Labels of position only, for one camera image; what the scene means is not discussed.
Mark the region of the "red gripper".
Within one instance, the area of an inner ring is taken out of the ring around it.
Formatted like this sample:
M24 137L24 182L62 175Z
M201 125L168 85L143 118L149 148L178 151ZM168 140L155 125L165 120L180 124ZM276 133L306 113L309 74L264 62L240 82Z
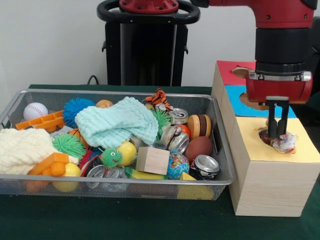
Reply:
M246 77L246 93L250 102L266 103L266 101L288 101L290 104L304 104L308 101L313 86L310 71L299 75L274 76L257 74L249 71ZM275 120L275 104L267 102L268 137L279 138L287 133L289 104L279 104L282 108L281 119Z

